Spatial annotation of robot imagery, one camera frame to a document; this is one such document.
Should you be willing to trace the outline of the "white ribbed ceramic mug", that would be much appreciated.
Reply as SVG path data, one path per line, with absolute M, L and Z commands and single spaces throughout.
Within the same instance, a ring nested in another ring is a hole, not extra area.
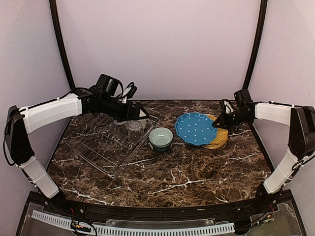
M 140 110 L 140 117 L 143 118 L 146 114 Z M 147 119 L 146 118 L 143 118 L 143 119 L 139 119 L 139 120 L 136 120 L 137 122 L 141 123 L 142 125 L 142 129 L 145 130 L 146 126 L 147 126 Z

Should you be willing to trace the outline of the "clear plastic tumbler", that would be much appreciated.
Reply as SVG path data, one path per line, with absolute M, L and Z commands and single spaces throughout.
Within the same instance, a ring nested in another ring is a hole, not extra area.
M 130 142 L 136 142 L 139 140 L 144 134 L 144 130 L 142 127 L 142 123 L 137 120 L 130 120 L 126 123 L 127 132 L 128 132 L 128 140 Z

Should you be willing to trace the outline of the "blue polka dot plate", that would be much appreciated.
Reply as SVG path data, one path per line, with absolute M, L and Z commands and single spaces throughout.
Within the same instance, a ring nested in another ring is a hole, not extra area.
M 210 144 L 217 136 L 218 129 L 213 120 L 201 113 L 185 113 L 177 118 L 175 131 L 184 142 L 201 146 Z

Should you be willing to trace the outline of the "green ribbed ceramic bowl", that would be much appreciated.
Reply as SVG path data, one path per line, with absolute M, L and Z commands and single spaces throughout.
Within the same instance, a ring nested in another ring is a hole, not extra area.
M 171 148 L 172 143 L 173 133 L 168 128 L 155 128 L 149 134 L 149 145 L 154 151 L 166 152 Z

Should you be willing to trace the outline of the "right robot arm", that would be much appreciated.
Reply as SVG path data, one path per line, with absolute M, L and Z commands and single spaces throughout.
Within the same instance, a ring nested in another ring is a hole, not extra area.
M 235 130 L 240 125 L 270 124 L 267 133 L 262 132 L 264 144 L 269 154 L 283 151 L 272 159 L 275 165 L 270 176 L 264 181 L 259 195 L 251 203 L 255 213 L 262 213 L 270 205 L 268 195 L 278 193 L 283 186 L 293 180 L 300 168 L 315 157 L 315 109 L 313 106 L 284 104 L 274 101 L 253 101 L 250 92 L 242 89 L 234 93 L 234 102 L 220 101 L 221 113 L 215 126 L 226 130 Z

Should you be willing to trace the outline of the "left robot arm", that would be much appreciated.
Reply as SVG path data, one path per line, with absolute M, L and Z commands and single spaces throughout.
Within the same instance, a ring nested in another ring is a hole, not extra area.
M 104 114 L 118 122 L 134 123 L 149 118 L 140 102 L 128 100 L 133 88 L 128 87 L 123 95 L 114 97 L 113 93 L 98 90 L 93 86 L 90 89 L 77 88 L 67 94 L 32 106 L 18 108 L 12 106 L 3 134 L 3 153 L 7 159 L 5 145 L 8 148 L 13 163 L 17 165 L 41 193 L 50 200 L 50 206 L 58 214 L 69 211 L 69 202 L 64 200 L 64 194 L 49 176 L 45 168 L 36 158 L 31 147 L 29 134 L 47 125 L 62 119 L 76 117 L 87 113 Z M 219 125 L 223 124 L 220 118 L 210 119 L 200 113 L 181 115 L 175 123 L 176 133 L 186 143 L 200 146 L 210 144 L 218 136 Z M 174 135 L 167 128 L 155 128 L 149 131 L 151 148 L 164 152 L 171 148 Z

